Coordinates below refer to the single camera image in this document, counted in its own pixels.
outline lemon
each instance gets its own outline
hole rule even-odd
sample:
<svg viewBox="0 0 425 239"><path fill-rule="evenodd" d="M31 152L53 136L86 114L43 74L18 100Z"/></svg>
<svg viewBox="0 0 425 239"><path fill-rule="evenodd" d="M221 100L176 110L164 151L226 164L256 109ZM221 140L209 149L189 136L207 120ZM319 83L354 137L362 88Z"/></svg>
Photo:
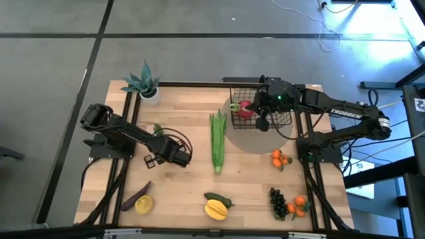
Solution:
<svg viewBox="0 0 425 239"><path fill-rule="evenodd" d="M153 199L144 195L134 203L134 207L138 214L147 214L153 208Z"/></svg>

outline green onion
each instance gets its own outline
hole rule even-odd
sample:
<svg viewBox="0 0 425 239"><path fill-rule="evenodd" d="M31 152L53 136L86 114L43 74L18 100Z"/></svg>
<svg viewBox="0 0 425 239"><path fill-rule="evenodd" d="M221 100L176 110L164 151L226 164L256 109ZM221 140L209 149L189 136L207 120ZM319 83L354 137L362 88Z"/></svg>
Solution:
<svg viewBox="0 0 425 239"><path fill-rule="evenodd" d="M221 114L218 110L217 117L210 114L211 125L211 156L212 164L214 165L214 172L221 173L224 162L224 135L226 133L226 119L227 114Z"/></svg>

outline grapes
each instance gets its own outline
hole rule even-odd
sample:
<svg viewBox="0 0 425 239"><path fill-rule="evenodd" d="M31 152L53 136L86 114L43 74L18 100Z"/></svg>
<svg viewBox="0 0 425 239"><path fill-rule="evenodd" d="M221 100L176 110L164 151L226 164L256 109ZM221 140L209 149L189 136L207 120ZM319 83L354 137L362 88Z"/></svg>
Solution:
<svg viewBox="0 0 425 239"><path fill-rule="evenodd" d="M285 220L286 215L289 214L288 206L283 194L280 193L279 189L270 188L270 204L273 206L273 211L276 220Z"/></svg>

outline succulent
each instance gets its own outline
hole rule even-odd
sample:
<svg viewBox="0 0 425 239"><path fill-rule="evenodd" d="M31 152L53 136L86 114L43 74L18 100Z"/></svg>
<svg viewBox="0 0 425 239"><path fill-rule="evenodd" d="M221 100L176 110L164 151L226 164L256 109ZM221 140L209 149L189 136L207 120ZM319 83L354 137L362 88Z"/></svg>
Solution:
<svg viewBox="0 0 425 239"><path fill-rule="evenodd" d="M151 69L145 60L143 68L141 69L141 78L139 79L137 76L130 73L130 78L123 78L123 80L129 84L129 87L123 87L121 90L125 92L137 92L143 96L148 96L158 87L161 77L162 75L152 80Z"/></svg>

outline potted plant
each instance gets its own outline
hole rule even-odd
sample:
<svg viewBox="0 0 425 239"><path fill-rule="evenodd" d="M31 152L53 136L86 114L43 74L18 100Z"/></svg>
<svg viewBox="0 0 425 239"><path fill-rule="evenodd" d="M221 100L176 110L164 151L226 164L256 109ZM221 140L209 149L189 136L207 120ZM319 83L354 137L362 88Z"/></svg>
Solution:
<svg viewBox="0 0 425 239"><path fill-rule="evenodd" d="M123 78L123 80L129 84L129 87L123 87L121 90L125 92L137 92L142 99L142 104L154 106L159 102L158 84L161 77L162 75L152 80L151 69L145 60L143 68L141 69L141 78L139 79L137 76L130 73L130 78Z"/></svg>

